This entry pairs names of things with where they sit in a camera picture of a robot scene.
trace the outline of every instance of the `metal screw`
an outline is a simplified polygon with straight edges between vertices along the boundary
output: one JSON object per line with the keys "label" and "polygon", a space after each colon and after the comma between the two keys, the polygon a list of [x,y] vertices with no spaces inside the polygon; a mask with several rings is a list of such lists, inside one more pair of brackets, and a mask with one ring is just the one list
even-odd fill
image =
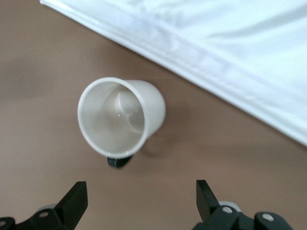
{"label": "metal screw", "polygon": [[228,214],[232,214],[232,210],[230,207],[223,207],[223,212],[228,213]]}
{"label": "metal screw", "polygon": [[268,214],[268,213],[263,213],[262,214],[262,218],[266,219],[269,222],[273,222],[274,221],[274,218],[270,214]]}
{"label": "metal screw", "polygon": [[44,217],[46,217],[46,216],[48,216],[48,212],[42,212],[41,214],[39,214],[39,217],[40,218],[44,218]]}
{"label": "metal screw", "polygon": [[3,220],[3,221],[0,221],[0,227],[4,226],[6,224],[6,222]]}

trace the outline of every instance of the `cup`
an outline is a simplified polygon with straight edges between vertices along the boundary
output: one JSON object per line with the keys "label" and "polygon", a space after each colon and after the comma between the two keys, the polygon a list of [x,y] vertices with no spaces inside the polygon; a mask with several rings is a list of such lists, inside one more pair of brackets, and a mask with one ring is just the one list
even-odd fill
{"label": "cup", "polygon": [[84,90],[78,104],[78,122],[85,140],[110,159],[135,154],[164,118],[161,93],[142,80],[95,80]]}

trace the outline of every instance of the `cup rim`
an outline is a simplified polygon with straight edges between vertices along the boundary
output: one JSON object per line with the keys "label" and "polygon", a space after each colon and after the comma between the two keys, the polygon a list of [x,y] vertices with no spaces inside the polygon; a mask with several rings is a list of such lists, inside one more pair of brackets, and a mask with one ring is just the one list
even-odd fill
{"label": "cup rim", "polygon": [[[129,89],[135,96],[136,98],[139,100],[142,110],[143,110],[143,115],[144,115],[144,129],[142,132],[142,135],[140,137],[140,139],[138,140],[138,142],[130,149],[128,149],[127,151],[124,152],[117,152],[117,153],[112,153],[109,151],[106,151],[100,147],[98,147],[96,144],[94,144],[92,142],[92,140],[89,138],[89,136],[86,133],[86,129],[84,127],[84,124],[81,123],[81,109],[85,100],[85,97],[87,96],[88,92],[95,87],[98,84],[101,83],[105,83],[105,82],[113,82],[113,83],[118,83],[124,87],[126,87],[127,89]],[[140,150],[140,148],[144,145],[148,133],[149,133],[149,123],[148,120],[146,119],[148,117],[148,110],[147,107],[145,105],[145,102],[143,100],[143,98],[141,97],[141,95],[138,93],[138,91],[131,85],[129,84],[126,80],[123,79],[119,79],[116,77],[104,77],[104,78],[100,78],[97,79],[95,81],[93,81],[91,84],[89,84],[85,90],[83,91],[83,93],[81,94],[81,97],[79,99],[79,103],[78,103],[78,123],[79,123],[79,127],[80,130],[86,140],[86,142],[95,150],[97,151],[99,154],[105,156],[105,157],[109,157],[109,158],[114,158],[114,159],[123,159],[126,157],[130,157],[132,155],[134,155],[138,150]]]}

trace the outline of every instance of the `tabletop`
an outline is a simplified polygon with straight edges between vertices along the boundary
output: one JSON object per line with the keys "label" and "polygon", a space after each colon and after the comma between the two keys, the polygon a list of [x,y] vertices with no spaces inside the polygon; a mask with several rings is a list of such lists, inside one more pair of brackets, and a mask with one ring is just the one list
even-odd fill
{"label": "tabletop", "polygon": [[[85,87],[144,80],[166,118],[131,162],[108,166],[77,121]],[[37,0],[0,1],[0,217],[21,222],[86,181],[77,230],[188,230],[201,221],[196,180],[249,217],[307,226],[307,148],[180,76]]]}

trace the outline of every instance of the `white sheet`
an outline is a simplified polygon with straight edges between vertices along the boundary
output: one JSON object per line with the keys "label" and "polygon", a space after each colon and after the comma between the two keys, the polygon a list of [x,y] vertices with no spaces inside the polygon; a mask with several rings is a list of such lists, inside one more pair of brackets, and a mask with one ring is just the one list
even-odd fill
{"label": "white sheet", "polygon": [[305,0],[41,0],[307,146]]}

